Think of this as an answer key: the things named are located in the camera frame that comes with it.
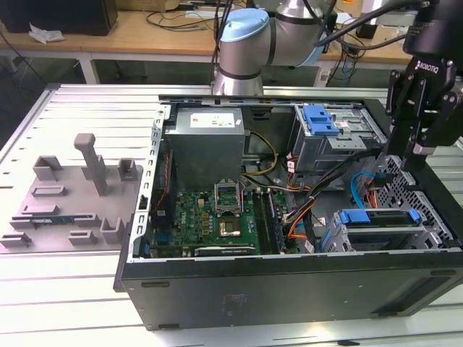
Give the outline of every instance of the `table leg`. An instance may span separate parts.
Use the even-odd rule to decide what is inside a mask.
[[[17,71],[11,56],[0,56],[0,65],[2,65],[8,72],[14,74]]]
[[[331,70],[334,68],[335,62],[333,61],[319,61],[318,71],[313,83],[314,87],[326,87]]]
[[[85,77],[85,81],[88,85],[100,84],[98,73],[96,71],[95,62],[89,58],[79,58],[80,67]]]

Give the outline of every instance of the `label on power supply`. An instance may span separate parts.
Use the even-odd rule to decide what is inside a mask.
[[[234,128],[234,126],[232,113],[194,113],[190,116],[192,128]]]

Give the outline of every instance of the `cpu socket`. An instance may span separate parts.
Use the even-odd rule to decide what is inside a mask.
[[[220,237],[240,237],[241,224],[239,218],[221,217],[218,219],[218,234]]]

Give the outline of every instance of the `wooden desk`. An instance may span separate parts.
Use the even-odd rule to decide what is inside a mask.
[[[342,0],[338,0],[336,7],[341,11],[351,14],[353,17],[359,17],[362,11],[362,1],[355,0],[353,4],[346,4]],[[376,30],[375,37],[372,40],[360,39],[366,46],[375,45],[377,43],[384,42],[391,38],[396,37],[396,29],[389,27],[378,27]],[[347,42],[359,44],[356,40],[349,39],[346,36]],[[402,50],[402,42],[392,43],[390,46],[367,51],[365,55],[360,59],[364,63],[378,63],[378,64],[408,64],[411,56],[405,54]],[[341,54],[341,46],[338,43],[330,45],[329,52],[325,54],[322,59],[326,60],[337,60]]]
[[[345,4],[338,1],[341,11],[358,16],[361,11],[361,1]],[[158,21],[159,14],[153,16]],[[165,21],[166,25],[178,25],[198,21],[196,18],[180,17]],[[394,35],[392,29],[380,27],[373,40],[364,40],[365,45],[380,43]],[[65,34],[66,40],[43,45],[33,40],[27,33],[5,36],[23,56],[48,58],[71,58],[80,61],[87,83],[99,83],[94,60],[133,60],[133,61],[188,61],[209,62],[214,48],[211,30],[194,32],[173,32],[163,30],[145,21],[144,14],[139,11],[119,12],[119,18],[113,30],[107,36],[88,36]],[[0,56],[11,56],[12,51],[0,40]],[[326,76],[335,66],[341,55],[338,43],[330,45],[329,52],[323,54],[316,63],[320,67],[316,86],[324,86]],[[360,68],[393,69],[403,67],[409,61],[409,56],[402,52],[395,43],[385,48],[368,51],[360,63]]]
[[[152,20],[159,21],[159,15],[154,15]],[[180,17],[164,20],[162,24],[180,25],[198,20]],[[213,20],[208,25],[213,27]],[[163,30],[147,23],[140,11],[119,12],[117,23],[107,36],[65,34],[65,40],[46,45],[35,41],[27,33],[5,33],[5,37],[23,56],[79,60],[89,84],[99,83],[94,60],[210,62],[214,50],[211,30],[182,33]],[[12,54],[0,39],[0,56]]]
[[[166,17],[175,17],[178,14],[169,13]],[[152,16],[152,20],[159,21],[159,15]],[[173,21],[164,20],[162,24],[180,25],[198,20],[200,19],[180,17]],[[214,49],[211,30],[183,33],[164,30],[147,23],[141,11],[119,12],[117,23],[107,36],[64,34],[65,40],[46,45],[32,39],[27,33],[7,33],[5,36],[16,49],[27,50],[210,56]],[[0,41],[0,47],[7,45]]]

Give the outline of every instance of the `aluminum extrusion table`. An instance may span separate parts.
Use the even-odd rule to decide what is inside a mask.
[[[321,97],[327,89],[266,88],[266,95]],[[331,88],[330,95],[377,98],[385,90]],[[93,132],[106,163],[142,160],[150,139],[150,110],[158,94],[204,95],[205,87],[63,85],[47,90],[0,152],[0,234],[34,178],[40,155],[82,165],[72,146],[78,132]],[[463,151],[438,149],[429,159],[452,187],[463,187]],[[463,204],[463,194],[454,196]],[[118,252],[0,256],[0,346],[461,346],[463,286],[412,317],[220,327],[148,332],[126,294],[113,291]]]

